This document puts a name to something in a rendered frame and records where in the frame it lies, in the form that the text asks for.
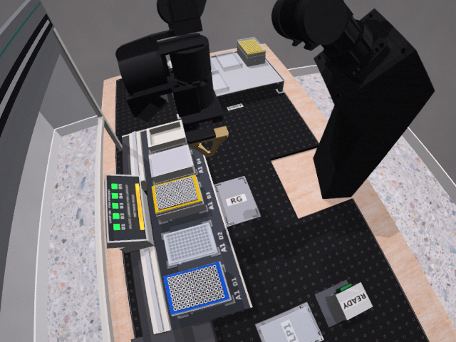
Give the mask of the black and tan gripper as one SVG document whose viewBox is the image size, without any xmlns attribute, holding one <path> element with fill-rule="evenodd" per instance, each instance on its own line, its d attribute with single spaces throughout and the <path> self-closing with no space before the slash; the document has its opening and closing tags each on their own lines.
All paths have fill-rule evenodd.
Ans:
<svg viewBox="0 0 456 342">
<path fill-rule="evenodd" d="M 226 126 L 215 129 L 208 127 L 197 130 L 200 123 L 210 120 L 216 123 L 224 120 L 223 110 L 213 89 L 212 72 L 201 83 L 200 81 L 196 81 L 192 82 L 192 85 L 188 85 L 187 82 L 177 79 L 175 79 L 175 82 L 181 86 L 197 86 L 201 112 L 181 117 L 182 125 L 189 147 L 199 151 L 205 157 L 211 157 L 216 153 L 218 147 L 229 137 Z M 211 140 L 214 140 L 214 143 L 211 150 L 207 151 L 200 143 Z"/>
</svg>

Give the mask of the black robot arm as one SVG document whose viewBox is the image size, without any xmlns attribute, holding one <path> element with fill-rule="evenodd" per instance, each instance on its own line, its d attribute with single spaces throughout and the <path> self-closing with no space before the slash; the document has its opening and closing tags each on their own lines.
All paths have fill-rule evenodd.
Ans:
<svg viewBox="0 0 456 342">
<path fill-rule="evenodd" d="M 175 79 L 192 85 L 211 73 L 209 40 L 195 33 L 202 31 L 200 17 L 206 1 L 157 0 L 157 12 L 169 30 L 116 50 L 126 101 L 134 117 L 148 123 L 168 104 L 168 93 L 173 93 L 179 117 L 201 112 L 197 86 L 183 86 Z M 271 20 L 278 34 L 294 41 L 292 46 L 304 42 L 304 48 L 312 51 L 322 45 L 323 57 L 355 83 L 392 49 L 387 40 L 353 18 L 344 0 L 277 0 Z M 173 36 L 178 37 L 157 42 Z M 170 55 L 172 68 L 168 68 L 166 55 Z"/>
</svg>

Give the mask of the blue tip rack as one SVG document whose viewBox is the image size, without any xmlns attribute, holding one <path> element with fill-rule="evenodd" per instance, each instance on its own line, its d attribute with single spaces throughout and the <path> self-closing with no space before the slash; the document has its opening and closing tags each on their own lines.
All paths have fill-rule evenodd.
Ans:
<svg viewBox="0 0 456 342">
<path fill-rule="evenodd" d="M 164 276 L 172 316 L 231 302 L 221 262 Z"/>
</svg>

